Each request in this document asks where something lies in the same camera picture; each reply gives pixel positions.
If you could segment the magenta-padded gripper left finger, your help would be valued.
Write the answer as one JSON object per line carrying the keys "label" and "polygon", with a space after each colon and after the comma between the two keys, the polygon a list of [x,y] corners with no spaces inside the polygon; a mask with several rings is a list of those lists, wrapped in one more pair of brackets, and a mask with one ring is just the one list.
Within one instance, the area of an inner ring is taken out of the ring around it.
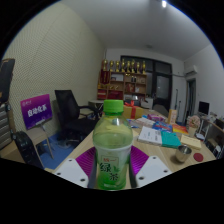
{"label": "magenta-padded gripper left finger", "polygon": [[96,150],[92,147],[76,159],[66,159],[65,162],[54,172],[54,175],[78,186],[93,188],[96,182],[96,171]]}

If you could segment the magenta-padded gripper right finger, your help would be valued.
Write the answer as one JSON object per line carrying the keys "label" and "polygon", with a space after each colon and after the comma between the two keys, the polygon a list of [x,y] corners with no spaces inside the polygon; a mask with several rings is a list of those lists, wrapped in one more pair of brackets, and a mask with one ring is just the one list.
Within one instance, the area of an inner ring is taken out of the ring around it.
{"label": "magenta-padded gripper right finger", "polygon": [[158,156],[148,156],[137,147],[131,147],[129,175],[132,188],[146,186],[170,174],[170,169]]}

